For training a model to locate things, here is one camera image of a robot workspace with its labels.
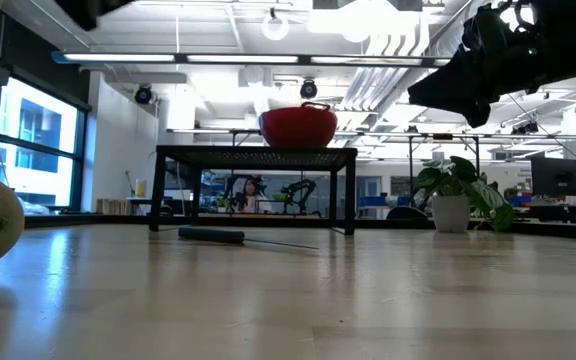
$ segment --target glass panel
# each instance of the glass panel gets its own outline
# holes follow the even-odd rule
[[[72,153],[77,112],[74,106],[10,79],[1,88],[0,134]]]
[[[0,143],[0,181],[22,200],[44,206],[70,206],[73,161]]]

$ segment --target black table leg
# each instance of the black table leg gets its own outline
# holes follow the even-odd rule
[[[355,234],[355,158],[346,164],[346,224],[344,234]]]
[[[337,227],[337,171],[330,172],[330,197],[328,204],[328,218],[330,226]]]
[[[150,206],[150,231],[159,231],[159,213],[161,200],[164,196],[164,180],[166,178],[166,155],[157,153],[155,164],[155,183],[152,187],[152,205]]]
[[[201,169],[193,169],[193,190],[192,190],[192,219],[199,218],[199,199],[201,198]]]

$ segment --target window frame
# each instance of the window frame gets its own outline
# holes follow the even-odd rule
[[[88,122],[89,109],[85,109],[82,108],[81,106],[78,106],[77,104],[65,101],[63,98],[46,91],[42,87],[35,86],[32,82],[29,82],[21,77],[11,76],[10,79],[18,80],[30,87],[33,87],[38,91],[45,93],[46,95],[54,97],[59,101],[65,102],[66,104],[73,106],[77,110],[77,118],[75,125],[75,140],[74,140],[75,145],[74,145],[74,151],[72,153],[3,134],[0,134],[0,142],[15,145],[21,148],[37,151],[44,154],[55,155],[58,157],[65,157],[71,159],[73,168],[72,168],[71,187],[70,187],[70,206],[47,206],[47,207],[50,210],[79,211],[81,209],[84,149],[86,142],[86,124]],[[0,86],[0,104],[1,99],[2,99],[2,86]]]

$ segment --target security camera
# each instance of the security camera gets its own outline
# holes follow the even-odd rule
[[[301,94],[302,99],[312,99],[317,96],[317,85],[315,85],[315,81],[312,79],[304,80],[299,94]]]
[[[141,84],[135,93],[135,101],[141,105],[151,105],[157,100],[157,94],[152,92],[152,85]]]

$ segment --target ceiling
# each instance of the ceiling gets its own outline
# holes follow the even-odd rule
[[[375,4],[383,0],[372,1]],[[436,4],[440,0],[428,0]],[[474,0],[467,11],[476,11]],[[389,34],[376,34],[362,42],[351,42],[340,33],[315,33],[311,16],[320,14],[313,10],[313,0],[248,0],[246,2],[216,3],[198,0],[181,6],[173,0],[157,1],[159,5],[144,2],[125,6],[100,20],[99,27],[91,32],[78,28],[53,0],[5,1],[6,13],[38,33],[58,48],[71,52],[186,52],[186,53],[248,53],[248,54],[370,54],[370,55],[421,55],[429,38],[453,17],[465,0],[443,0],[439,12],[424,13],[422,20],[413,21],[408,28],[400,26],[388,30]],[[288,20],[289,31],[285,38],[275,41],[264,35],[262,28],[269,8],[274,6],[277,15]],[[361,23],[358,13],[353,21]],[[383,15],[386,23],[392,22]],[[370,18],[364,26],[370,24]],[[279,25],[271,22],[271,32]],[[139,83],[148,79],[186,79],[193,87],[198,101],[197,121],[202,127],[237,127],[246,116],[259,112],[258,92],[251,90],[242,75],[242,66],[205,65],[128,65],[93,67],[106,73],[107,81],[126,95]],[[263,101],[268,108],[298,105],[298,95],[304,78],[314,78],[319,87],[316,101],[330,102],[338,109],[369,110],[338,114],[340,130],[368,130],[401,132],[409,125],[422,132],[472,131],[466,127],[459,114],[436,109],[413,107],[398,101],[388,102],[387,96],[396,88],[397,79],[404,71],[373,70],[344,67],[264,67],[265,93]],[[174,84],[153,82],[153,88],[163,94],[170,93]],[[576,79],[543,87],[536,94],[523,93],[504,96],[493,106],[489,123],[475,130],[477,133],[510,133],[512,125],[521,123],[524,111],[536,110],[540,124],[549,132],[558,131],[561,110],[575,104]],[[196,135],[197,143],[207,142],[207,136]],[[210,137],[210,143],[219,143]],[[251,137],[247,144],[259,143]],[[359,146],[358,140],[345,142],[345,146]]]

